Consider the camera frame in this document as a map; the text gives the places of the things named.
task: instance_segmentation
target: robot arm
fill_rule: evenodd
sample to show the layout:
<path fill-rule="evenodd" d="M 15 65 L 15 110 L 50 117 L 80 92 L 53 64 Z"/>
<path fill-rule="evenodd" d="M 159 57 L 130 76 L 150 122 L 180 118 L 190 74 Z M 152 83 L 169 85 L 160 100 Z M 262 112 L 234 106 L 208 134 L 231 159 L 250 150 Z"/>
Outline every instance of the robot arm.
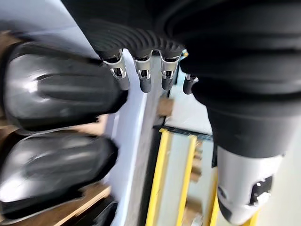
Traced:
<path fill-rule="evenodd" d="M 233 224 L 248 220 L 267 201 L 299 128 L 301 1 L 62 2 L 117 79 L 126 77 L 125 65 L 114 67 L 119 50 L 129 49 L 144 92 L 150 91 L 154 49 L 165 90 L 188 50 L 180 63 L 189 74 L 184 90 L 190 93 L 194 83 L 193 95 L 208 110 L 222 214 Z"/>

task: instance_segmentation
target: white panel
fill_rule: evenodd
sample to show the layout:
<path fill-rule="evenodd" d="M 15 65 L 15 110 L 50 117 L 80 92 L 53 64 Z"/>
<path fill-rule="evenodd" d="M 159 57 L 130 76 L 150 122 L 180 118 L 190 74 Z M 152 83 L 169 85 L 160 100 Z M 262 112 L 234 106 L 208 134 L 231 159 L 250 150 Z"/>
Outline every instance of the white panel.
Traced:
<path fill-rule="evenodd" d="M 271 197 L 259 213 L 257 226 L 300 225 L 301 131 L 298 140 L 293 150 L 287 150 L 274 178 Z"/>
<path fill-rule="evenodd" d="M 75 26 L 60 0 L 0 0 L 0 21 L 8 29 L 35 32 Z"/>
<path fill-rule="evenodd" d="M 170 98 L 174 99 L 173 113 L 167 118 L 165 125 L 212 134 L 206 107 L 192 94 L 184 94 L 183 83 L 186 74 L 181 69 L 179 69 L 178 76 L 177 85 L 174 85 L 170 91 Z"/>
<path fill-rule="evenodd" d="M 108 178 L 109 184 L 112 185 L 112 194 L 119 200 L 112 226 L 122 226 L 126 220 L 147 97 L 147 94 L 140 90 L 132 56 L 127 50 L 123 51 L 123 56 L 131 83 L 129 96 L 119 112 L 109 116 L 107 125 L 107 134 L 119 146 L 118 161 Z"/>
<path fill-rule="evenodd" d="M 78 27 L 51 32 L 34 32 L 29 37 L 85 57 L 99 58 Z"/>

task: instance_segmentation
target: metal bracket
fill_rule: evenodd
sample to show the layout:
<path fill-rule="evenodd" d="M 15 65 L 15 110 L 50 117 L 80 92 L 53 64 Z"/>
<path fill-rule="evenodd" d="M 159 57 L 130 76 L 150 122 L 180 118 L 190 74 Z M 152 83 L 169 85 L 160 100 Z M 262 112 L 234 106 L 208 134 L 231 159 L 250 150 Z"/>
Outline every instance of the metal bracket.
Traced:
<path fill-rule="evenodd" d="M 172 79 L 174 77 L 175 70 L 177 69 L 177 65 L 178 65 L 180 57 L 177 56 L 174 59 L 171 59 L 174 61 L 168 62 L 163 58 L 161 52 L 160 52 L 160 56 L 161 56 L 161 73 L 162 73 L 163 79 L 166 79 L 166 78 Z"/>
<path fill-rule="evenodd" d="M 134 59 L 134 64 L 136 68 L 136 72 L 138 74 L 139 79 L 150 79 L 151 78 L 151 54 L 147 60 L 140 61 L 135 58 Z"/>
<path fill-rule="evenodd" d="M 108 65 L 111 73 L 116 79 L 125 78 L 127 76 L 126 64 L 124 62 L 121 49 L 119 50 L 119 56 L 119 61 L 115 63 L 110 63 L 106 60 L 103 61 L 106 65 Z"/>

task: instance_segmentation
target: yellow metal frame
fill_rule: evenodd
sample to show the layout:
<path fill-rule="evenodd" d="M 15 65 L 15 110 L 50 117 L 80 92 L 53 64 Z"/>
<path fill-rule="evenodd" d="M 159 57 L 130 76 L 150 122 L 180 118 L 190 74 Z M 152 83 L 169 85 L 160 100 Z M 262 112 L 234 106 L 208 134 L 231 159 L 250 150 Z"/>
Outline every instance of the yellow metal frame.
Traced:
<path fill-rule="evenodd" d="M 208 201 L 207 216 L 205 217 L 205 226 L 215 226 L 219 213 L 219 206 L 217 200 L 217 184 L 218 184 L 218 173 L 217 168 L 214 169 L 212 174 L 212 185 L 211 194 Z"/>
<path fill-rule="evenodd" d="M 183 215 L 184 215 L 184 210 L 185 210 L 185 205 L 186 205 L 186 199 L 187 199 L 187 193 L 188 193 L 188 188 L 189 188 L 189 182 L 190 182 L 192 162 L 193 162 L 194 152 L 195 152 L 195 148 L 196 148 L 197 140 L 198 140 L 198 137 L 194 136 L 194 135 L 190 135 L 189 138 L 190 138 L 190 145 L 189 145 L 185 175 L 184 175 L 184 180 L 183 180 L 181 199 L 179 202 L 178 218 L 177 218 L 176 226 L 182 225 L 182 220 L 183 220 Z"/>
<path fill-rule="evenodd" d="M 161 196 L 164 187 L 166 166 L 168 163 L 168 151 L 172 134 L 167 129 L 161 129 L 162 133 L 154 179 L 150 194 L 149 209 L 147 212 L 146 226 L 155 226 L 157 224 L 158 212 L 160 209 Z"/>

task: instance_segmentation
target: wooden shelf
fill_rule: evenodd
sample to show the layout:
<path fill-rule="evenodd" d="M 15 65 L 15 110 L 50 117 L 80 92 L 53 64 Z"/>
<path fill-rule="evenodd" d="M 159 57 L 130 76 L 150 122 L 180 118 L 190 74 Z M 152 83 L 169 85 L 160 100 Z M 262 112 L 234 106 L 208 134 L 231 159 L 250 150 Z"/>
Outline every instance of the wooden shelf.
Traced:
<path fill-rule="evenodd" d="M 83 190 L 85 194 L 83 199 L 65 203 L 31 218 L 11 224 L 11 226 L 61 226 L 69 219 L 85 212 L 99 200 L 106 198 L 111 192 L 111 187 L 95 183 L 83 188 Z"/>

